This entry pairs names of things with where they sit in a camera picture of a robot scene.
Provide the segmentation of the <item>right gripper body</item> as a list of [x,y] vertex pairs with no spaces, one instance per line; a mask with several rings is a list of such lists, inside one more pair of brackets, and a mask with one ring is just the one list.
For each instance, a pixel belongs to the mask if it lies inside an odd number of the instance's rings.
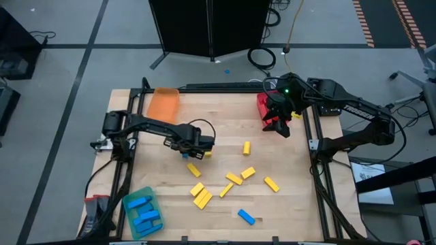
[[265,119],[277,117],[279,120],[291,120],[292,112],[301,115],[309,107],[309,103],[303,99],[307,86],[305,81],[295,73],[287,73],[281,77],[268,77],[265,83],[276,80],[277,84],[274,93],[268,93],[267,108],[269,111]]

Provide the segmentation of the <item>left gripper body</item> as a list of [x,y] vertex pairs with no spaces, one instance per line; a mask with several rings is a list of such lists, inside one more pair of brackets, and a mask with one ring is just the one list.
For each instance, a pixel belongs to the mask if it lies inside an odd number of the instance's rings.
[[173,150],[189,150],[198,145],[201,132],[199,127],[190,124],[172,125],[163,144]]

